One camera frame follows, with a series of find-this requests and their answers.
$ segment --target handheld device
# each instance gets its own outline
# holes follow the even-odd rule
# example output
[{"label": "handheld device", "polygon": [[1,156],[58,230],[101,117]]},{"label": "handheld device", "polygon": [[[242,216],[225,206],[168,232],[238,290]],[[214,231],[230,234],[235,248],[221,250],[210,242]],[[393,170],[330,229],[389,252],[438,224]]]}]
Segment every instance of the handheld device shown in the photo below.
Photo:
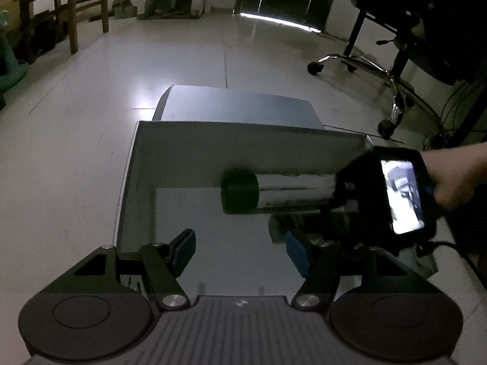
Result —
[{"label": "handheld device", "polygon": [[374,147],[337,174],[335,205],[355,200],[360,240],[395,253],[435,235],[433,190],[418,151]]}]

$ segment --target office chair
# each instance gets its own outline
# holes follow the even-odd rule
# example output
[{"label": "office chair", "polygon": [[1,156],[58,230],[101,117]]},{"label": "office chair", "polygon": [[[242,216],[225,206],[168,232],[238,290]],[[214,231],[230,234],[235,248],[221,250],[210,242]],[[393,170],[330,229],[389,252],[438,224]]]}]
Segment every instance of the office chair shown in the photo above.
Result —
[{"label": "office chair", "polygon": [[[425,38],[415,35],[414,28],[421,28],[422,18],[428,14],[438,0],[351,0],[360,12],[350,35],[344,53],[329,54],[308,64],[308,72],[317,75],[323,70],[323,63],[339,60],[347,65],[350,72],[357,69],[368,72],[384,81],[393,95],[393,109],[388,119],[381,121],[377,130],[384,139],[389,139],[403,118],[405,107],[417,105],[423,109],[438,128],[440,136],[445,129],[438,114],[401,79],[408,60],[413,61],[435,79],[453,85],[458,78],[455,70],[445,62]],[[352,48],[365,19],[383,26],[395,34],[394,40],[378,41],[378,45],[393,42],[399,49],[390,69],[385,69],[364,56],[354,55]]]}]

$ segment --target display screen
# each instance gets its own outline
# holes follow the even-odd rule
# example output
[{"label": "display screen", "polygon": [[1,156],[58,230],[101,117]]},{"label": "display screen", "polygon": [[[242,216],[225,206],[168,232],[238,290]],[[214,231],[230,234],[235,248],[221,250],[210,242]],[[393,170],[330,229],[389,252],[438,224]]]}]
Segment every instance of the display screen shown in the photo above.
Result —
[{"label": "display screen", "polygon": [[419,200],[418,184],[411,162],[381,161],[393,229],[397,235],[425,226]]}]

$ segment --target chair wheel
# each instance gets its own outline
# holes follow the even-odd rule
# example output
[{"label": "chair wheel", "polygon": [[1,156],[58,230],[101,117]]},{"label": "chair wheel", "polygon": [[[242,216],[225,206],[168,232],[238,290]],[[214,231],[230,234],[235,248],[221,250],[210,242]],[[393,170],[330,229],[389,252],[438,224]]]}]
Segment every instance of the chair wheel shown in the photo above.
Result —
[{"label": "chair wheel", "polygon": [[310,64],[308,64],[307,68],[308,73],[310,73],[311,75],[316,75],[323,70],[323,65],[318,62],[311,62]]},{"label": "chair wheel", "polygon": [[347,70],[348,70],[349,72],[354,72],[354,71],[356,71],[356,70],[357,70],[357,67],[354,67],[354,66],[352,66],[352,65],[350,65],[350,64],[347,64]]},{"label": "chair wheel", "polygon": [[377,125],[377,131],[383,139],[390,139],[396,129],[396,125],[390,120],[384,119]]},{"label": "chair wheel", "polygon": [[413,108],[416,104],[415,101],[409,96],[406,96],[404,102],[406,103],[406,106],[408,106],[409,108]]}]

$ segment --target human hand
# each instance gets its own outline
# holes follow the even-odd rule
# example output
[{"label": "human hand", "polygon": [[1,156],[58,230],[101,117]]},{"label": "human hand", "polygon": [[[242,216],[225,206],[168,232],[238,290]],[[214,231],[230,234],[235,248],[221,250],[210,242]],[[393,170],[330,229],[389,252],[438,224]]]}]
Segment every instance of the human hand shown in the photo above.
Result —
[{"label": "human hand", "polygon": [[467,203],[475,188],[487,182],[487,143],[422,153],[436,183],[436,202],[453,210]]}]

